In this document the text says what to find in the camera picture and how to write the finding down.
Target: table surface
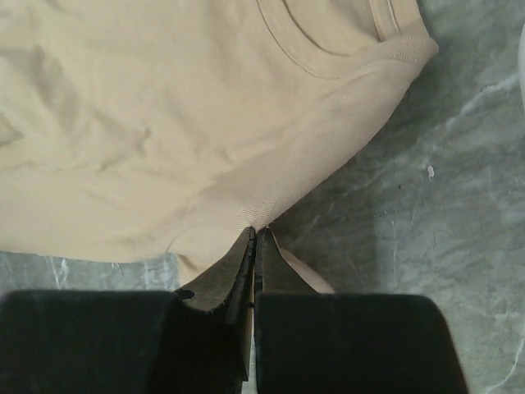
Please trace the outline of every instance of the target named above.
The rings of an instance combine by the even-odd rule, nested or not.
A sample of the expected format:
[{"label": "table surface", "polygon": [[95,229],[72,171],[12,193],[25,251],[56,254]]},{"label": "table surface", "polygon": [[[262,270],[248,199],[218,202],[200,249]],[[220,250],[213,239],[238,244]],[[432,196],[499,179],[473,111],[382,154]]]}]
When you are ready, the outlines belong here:
[{"label": "table surface", "polygon": [[[420,6],[440,54],[379,135],[272,228],[338,291],[429,296],[449,321],[472,394],[522,393],[525,6]],[[0,253],[0,293],[177,286],[171,255],[104,264]]]}]

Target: crew neck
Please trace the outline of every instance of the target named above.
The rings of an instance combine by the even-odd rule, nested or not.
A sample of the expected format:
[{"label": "crew neck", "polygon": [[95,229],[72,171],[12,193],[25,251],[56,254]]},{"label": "crew neck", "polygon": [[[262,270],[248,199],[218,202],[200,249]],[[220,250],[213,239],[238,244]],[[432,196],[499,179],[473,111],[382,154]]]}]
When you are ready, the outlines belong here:
[{"label": "crew neck", "polygon": [[417,0],[369,0],[381,42],[353,55],[329,53],[309,39],[295,23],[283,0],[257,0],[267,28],[286,55],[309,74],[340,79],[350,71],[380,60],[425,64],[437,51]]}]

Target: beige t-shirt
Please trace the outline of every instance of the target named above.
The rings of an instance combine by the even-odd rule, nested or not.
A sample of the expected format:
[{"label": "beige t-shirt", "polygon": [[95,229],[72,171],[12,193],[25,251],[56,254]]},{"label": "beige t-shirt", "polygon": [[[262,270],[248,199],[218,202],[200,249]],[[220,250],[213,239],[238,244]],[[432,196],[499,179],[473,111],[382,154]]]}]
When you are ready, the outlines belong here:
[{"label": "beige t-shirt", "polygon": [[0,250],[187,282],[358,152],[437,46],[416,0],[0,4]]}]

